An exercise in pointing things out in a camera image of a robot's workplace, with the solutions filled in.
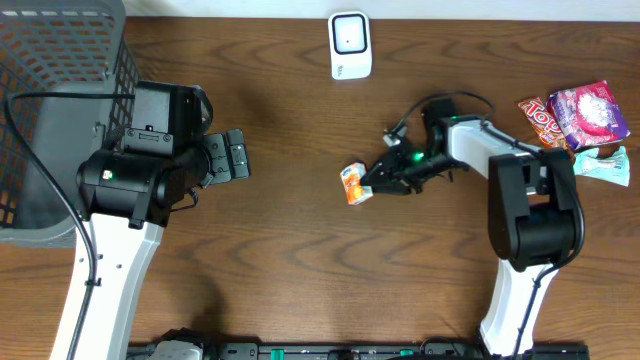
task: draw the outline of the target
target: wooden table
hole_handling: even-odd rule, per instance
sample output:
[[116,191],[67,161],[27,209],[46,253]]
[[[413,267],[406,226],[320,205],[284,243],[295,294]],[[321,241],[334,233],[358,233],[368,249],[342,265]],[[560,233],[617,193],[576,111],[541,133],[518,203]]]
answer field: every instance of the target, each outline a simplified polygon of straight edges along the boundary
[[[147,79],[199,84],[212,131],[241,128],[253,176],[200,192],[176,213],[140,297],[133,341],[189,327],[265,342],[421,341],[470,337],[497,269],[487,182],[434,179],[419,196],[347,206],[340,170],[385,151],[382,130],[418,98],[466,89],[497,106],[494,123],[537,137],[515,102],[609,80],[640,168],[637,24],[373,21],[374,68],[330,76],[324,20],[129,19]],[[468,112],[481,104],[459,101]],[[416,114],[410,137],[424,143]],[[538,341],[584,341],[592,359],[640,351],[640,186],[579,177],[583,254],[554,280]],[[72,250],[0,246],[0,358],[46,359]]]

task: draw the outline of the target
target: white device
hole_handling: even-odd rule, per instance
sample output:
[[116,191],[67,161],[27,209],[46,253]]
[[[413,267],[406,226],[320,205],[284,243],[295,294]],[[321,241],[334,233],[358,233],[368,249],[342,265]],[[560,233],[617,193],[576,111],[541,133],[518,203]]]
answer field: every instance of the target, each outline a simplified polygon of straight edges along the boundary
[[329,17],[331,75],[336,80],[360,79],[371,74],[373,56],[369,18],[360,11]]

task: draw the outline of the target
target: black mounting bracket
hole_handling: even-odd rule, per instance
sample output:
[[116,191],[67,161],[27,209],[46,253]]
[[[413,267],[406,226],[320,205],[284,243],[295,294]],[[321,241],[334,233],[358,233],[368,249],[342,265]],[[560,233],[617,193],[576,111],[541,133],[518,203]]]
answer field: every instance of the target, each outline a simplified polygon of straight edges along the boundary
[[[489,239],[498,257],[509,259],[516,271],[566,258],[578,234],[578,209],[567,187],[575,187],[569,155],[552,149],[541,156],[489,158]],[[549,200],[530,205],[528,194]]]

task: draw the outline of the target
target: gray plastic basket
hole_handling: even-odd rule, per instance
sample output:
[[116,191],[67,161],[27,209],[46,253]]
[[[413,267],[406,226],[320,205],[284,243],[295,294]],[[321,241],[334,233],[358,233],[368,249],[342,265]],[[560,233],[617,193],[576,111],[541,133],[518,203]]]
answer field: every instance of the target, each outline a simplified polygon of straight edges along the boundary
[[[133,93],[138,71],[122,37],[125,17],[120,0],[0,0],[0,95]],[[16,101],[14,120],[75,204],[78,167],[109,130],[131,124],[132,107],[131,100],[24,99]],[[0,115],[0,243],[74,241],[64,206]]]

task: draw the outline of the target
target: candy package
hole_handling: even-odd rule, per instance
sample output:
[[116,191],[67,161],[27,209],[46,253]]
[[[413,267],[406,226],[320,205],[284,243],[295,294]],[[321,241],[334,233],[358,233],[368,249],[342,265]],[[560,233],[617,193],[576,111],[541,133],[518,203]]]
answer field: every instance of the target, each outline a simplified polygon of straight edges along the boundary
[[364,164],[353,163],[340,173],[349,205],[358,205],[373,196],[371,186],[361,186],[360,179],[367,173]]
[[606,81],[559,91],[547,101],[573,150],[609,144],[631,134]]
[[576,175],[590,176],[622,186],[629,186],[630,165],[627,150],[621,146],[606,159],[598,159],[598,148],[585,150],[576,155],[573,165]]
[[539,97],[522,100],[518,107],[529,119],[545,148],[560,147],[569,150],[556,119],[549,114]]

